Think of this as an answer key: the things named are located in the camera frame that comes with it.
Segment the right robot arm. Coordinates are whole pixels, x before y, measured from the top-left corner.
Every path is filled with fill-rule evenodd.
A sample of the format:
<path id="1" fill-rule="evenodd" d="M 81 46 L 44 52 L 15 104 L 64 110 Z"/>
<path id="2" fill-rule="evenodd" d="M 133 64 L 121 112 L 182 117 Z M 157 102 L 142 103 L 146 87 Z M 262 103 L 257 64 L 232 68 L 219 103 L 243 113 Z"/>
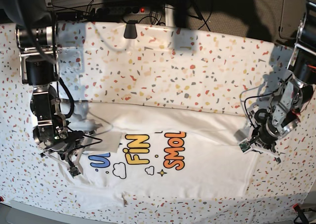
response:
<path id="1" fill-rule="evenodd" d="M 102 142 L 96 130 L 73 130 L 69 119 L 75 101 L 59 75 L 58 25 L 16 27 L 23 84 L 33 87 L 30 109 L 37 119 L 33 138 L 42 157 L 50 157 L 66 166 L 72 177 L 83 174 L 79 163 L 85 148 Z"/>

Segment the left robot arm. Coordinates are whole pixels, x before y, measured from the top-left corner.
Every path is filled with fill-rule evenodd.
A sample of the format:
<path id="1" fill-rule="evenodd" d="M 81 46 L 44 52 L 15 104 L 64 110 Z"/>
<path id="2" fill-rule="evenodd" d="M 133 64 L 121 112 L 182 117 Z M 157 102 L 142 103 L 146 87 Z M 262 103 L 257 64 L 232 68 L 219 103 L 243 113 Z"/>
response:
<path id="1" fill-rule="evenodd" d="M 314 94 L 316 18 L 309 12 L 300 22 L 287 68 L 290 76 L 280 80 L 276 90 L 265 94 L 269 99 L 268 106 L 257 111 L 246 111 L 251 127 L 249 136 L 238 144 L 243 153 L 266 153 L 280 163 L 277 141 L 298 126 L 302 107 Z"/>

